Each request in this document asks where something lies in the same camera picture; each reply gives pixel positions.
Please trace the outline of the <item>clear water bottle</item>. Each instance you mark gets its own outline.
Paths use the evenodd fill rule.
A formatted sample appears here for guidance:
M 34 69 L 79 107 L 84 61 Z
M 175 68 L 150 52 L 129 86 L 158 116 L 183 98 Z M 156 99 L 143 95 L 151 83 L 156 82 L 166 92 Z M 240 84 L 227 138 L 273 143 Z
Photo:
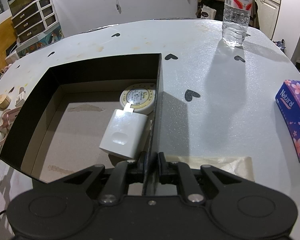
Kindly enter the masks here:
M 245 40 L 253 0 L 225 0 L 222 39 L 231 47 L 239 47 Z

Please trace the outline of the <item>purple tissue box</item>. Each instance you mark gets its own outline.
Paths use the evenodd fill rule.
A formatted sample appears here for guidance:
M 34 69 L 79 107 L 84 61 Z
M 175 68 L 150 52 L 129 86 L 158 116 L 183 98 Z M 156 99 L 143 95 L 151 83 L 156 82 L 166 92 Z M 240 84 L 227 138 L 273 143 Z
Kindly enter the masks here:
M 285 80 L 275 96 L 275 101 L 286 122 L 300 160 L 300 81 Z

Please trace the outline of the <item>pink scissors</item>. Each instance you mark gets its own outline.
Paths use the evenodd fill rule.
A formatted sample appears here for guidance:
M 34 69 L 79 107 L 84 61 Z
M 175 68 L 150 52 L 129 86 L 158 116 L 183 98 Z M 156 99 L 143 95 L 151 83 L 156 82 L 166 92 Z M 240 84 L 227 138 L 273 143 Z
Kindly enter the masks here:
M 4 111 L 0 117 L 0 133 L 3 134 L 3 138 L 0 140 L 0 147 L 2 147 L 6 141 L 7 135 L 14 123 L 17 115 L 21 110 L 21 106 L 14 109 Z

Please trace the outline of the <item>black drawer cabinet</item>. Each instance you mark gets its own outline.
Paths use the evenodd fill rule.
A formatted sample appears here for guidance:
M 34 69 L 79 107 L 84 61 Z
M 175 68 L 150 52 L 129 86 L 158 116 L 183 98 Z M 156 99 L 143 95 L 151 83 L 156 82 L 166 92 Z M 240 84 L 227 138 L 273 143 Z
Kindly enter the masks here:
M 48 31 L 59 23 L 53 0 L 35 0 L 11 18 L 20 43 Z

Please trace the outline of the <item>black storage box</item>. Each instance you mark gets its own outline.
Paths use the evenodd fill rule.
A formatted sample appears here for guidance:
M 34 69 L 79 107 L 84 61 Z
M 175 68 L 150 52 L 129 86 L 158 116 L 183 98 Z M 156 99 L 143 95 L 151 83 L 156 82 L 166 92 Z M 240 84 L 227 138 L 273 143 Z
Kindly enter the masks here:
M 50 67 L 27 96 L 0 151 L 0 160 L 50 183 L 95 164 L 111 168 L 100 149 L 120 95 L 131 85 L 153 89 L 160 54 L 101 57 Z

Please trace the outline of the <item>oval wooden block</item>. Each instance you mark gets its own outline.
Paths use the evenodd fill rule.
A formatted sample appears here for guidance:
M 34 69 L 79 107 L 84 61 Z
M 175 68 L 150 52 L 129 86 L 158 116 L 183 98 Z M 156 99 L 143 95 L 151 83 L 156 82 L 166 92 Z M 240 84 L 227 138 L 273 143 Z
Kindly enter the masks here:
M 7 94 L 0 95 L 0 109 L 6 109 L 11 103 L 11 98 Z

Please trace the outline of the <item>white power adapter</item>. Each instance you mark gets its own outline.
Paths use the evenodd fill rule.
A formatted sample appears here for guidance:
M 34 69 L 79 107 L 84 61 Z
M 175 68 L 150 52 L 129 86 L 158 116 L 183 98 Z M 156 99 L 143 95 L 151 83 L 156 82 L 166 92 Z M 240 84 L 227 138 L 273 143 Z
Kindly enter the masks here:
M 148 116 L 134 112 L 132 104 L 116 109 L 108 123 L 99 148 L 123 159 L 136 159 L 145 144 Z

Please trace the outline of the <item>gel polish bottle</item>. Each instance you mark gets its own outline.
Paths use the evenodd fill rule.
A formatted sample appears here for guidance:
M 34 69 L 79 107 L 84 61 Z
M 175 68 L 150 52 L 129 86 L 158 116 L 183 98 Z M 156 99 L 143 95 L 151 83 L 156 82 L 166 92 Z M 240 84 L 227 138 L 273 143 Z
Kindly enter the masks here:
M 19 89 L 19 94 L 15 100 L 15 107 L 20 107 L 24 104 L 26 100 L 26 93 L 25 93 L 25 88 L 24 87 L 20 87 Z

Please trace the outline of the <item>round cream tin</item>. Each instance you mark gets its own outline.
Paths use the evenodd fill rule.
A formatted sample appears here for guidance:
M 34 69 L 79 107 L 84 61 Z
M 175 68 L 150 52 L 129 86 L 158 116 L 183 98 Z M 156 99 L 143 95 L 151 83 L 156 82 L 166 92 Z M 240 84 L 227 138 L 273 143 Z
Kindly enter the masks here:
M 127 87 L 120 95 L 122 108 L 131 103 L 134 112 L 149 115 L 154 109 L 155 84 L 137 83 Z

